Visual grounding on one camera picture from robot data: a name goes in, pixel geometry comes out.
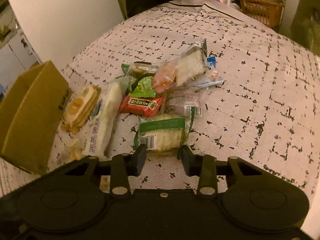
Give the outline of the brown cardboard box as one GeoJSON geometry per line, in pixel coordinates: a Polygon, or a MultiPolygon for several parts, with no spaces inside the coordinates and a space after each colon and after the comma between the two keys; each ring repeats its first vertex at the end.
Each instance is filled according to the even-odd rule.
{"type": "Polygon", "coordinates": [[[43,175],[72,91],[52,61],[18,76],[1,103],[1,158],[43,175]]]}

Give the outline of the white patterned bed cover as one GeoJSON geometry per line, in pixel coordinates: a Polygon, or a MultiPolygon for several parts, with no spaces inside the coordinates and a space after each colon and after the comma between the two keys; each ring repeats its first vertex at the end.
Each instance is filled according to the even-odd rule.
{"type": "Polygon", "coordinates": [[[204,91],[188,146],[219,160],[237,156],[302,189],[319,180],[319,67],[313,53],[215,2],[171,2],[117,25],[80,51],[61,74],[73,93],[104,87],[121,64],[165,61],[206,40],[224,78],[204,91]]]}

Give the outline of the white kitchen cabinet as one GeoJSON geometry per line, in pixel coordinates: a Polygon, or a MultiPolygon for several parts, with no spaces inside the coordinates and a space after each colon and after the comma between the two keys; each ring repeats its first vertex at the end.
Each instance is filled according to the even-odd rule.
{"type": "Polygon", "coordinates": [[[37,62],[37,57],[22,29],[15,30],[1,44],[1,100],[19,75],[37,62]]]}

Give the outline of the green label cracker pack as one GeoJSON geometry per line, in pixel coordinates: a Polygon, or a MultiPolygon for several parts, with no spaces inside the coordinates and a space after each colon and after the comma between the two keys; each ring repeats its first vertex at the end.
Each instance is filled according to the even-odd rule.
{"type": "Polygon", "coordinates": [[[159,114],[140,118],[134,146],[144,144],[149,152],[167,154],[187,142],[194,117],[179,114],[159,114]]]}

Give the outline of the green snack packet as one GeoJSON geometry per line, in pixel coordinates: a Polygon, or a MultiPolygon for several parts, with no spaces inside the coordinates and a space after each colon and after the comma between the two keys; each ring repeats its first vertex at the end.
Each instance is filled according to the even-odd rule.
{"type": "Polygon", "coordinates": [[[143,77],[130,95],[135,98],[155,98],[156,92],[152,87],[152,81],[153,76],[143,77]]]}

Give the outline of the purple label snack pack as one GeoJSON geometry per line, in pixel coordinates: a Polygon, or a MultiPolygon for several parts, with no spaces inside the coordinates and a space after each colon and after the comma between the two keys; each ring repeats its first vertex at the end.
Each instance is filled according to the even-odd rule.
{"type": "Polygon", "coordinates": [[[193,87],[171,90],[167,93],[164,112],[191,116],[194,108],[195,116],[202,116],[202,94],[193,87]]]}

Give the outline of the red snack packet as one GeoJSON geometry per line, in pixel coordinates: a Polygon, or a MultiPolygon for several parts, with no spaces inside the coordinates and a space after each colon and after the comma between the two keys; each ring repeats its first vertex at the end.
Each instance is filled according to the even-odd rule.
{"type": "Polygon", "coordinates": [[[144,117],[154,116],[158,113],[163,98],[135,98],[131,94],[127,95],[119,107],[120,113],[131,113],[144,117]]]}

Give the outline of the blue plum candy packet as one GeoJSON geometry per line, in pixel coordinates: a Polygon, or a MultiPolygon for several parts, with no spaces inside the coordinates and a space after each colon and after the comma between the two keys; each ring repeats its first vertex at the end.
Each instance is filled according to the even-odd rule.
{"type": "Polygon", "coordinates": [[[191,87],[208,88],[224,83],[225,80],[222,78],[216,68],[216,57],[208,57],[207,63],[208,69],[202,76],[199,76],[192,82],[191,87]]]}

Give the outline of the white Runfu cake pack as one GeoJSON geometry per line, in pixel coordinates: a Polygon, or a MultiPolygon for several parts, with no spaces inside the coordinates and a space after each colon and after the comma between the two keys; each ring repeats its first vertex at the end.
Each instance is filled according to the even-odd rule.
{"type": "Polygon", "coordinates": [[[82,152],[84,155],[96,156],[100,160],[106,159],[104,151],[110,142],[114,122],[128,83],[128,77],[119,77],[101,90],[91,114],[91,123],[82,152]]]}

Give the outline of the clear white cake pack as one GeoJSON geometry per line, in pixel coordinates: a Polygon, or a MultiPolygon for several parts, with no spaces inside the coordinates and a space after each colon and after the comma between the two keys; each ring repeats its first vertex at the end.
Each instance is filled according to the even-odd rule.
{"type": "Polygon", "coordinates": [[[199,75],[204,74],[207,68],[207,40],[193,43],[178,58],[176,66],[176,86],[182,86],[199,75]]]}

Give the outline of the orange plastic basket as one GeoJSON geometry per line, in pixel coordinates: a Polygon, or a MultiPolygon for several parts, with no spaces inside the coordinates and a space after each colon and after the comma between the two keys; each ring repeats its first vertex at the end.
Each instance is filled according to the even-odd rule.
{"type": "Polygon", "coordinates": [[[282,3],[266,0],[239,0],[242,12],[269,28],[280,26],[283,14],[282,3]]]}

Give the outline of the clear bag orange snack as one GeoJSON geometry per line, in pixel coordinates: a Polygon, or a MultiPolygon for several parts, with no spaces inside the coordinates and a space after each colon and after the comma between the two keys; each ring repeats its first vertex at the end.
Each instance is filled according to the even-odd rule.
{"type": "Polygon", "coordinates": [[[152,87],[157,94],[174,87],[176,78],[176,63],[165,62],[153,77],[152,87]]]}

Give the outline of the orange label rice cake pack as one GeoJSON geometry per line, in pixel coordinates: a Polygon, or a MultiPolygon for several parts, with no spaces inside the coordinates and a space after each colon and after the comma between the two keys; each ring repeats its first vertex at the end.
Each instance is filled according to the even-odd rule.
{"type": "Polygon", "coordinates": [[[85,85],[65,112],[61,130],[78,133],[95,108],[100,92],[98,86],[85,85]]]}

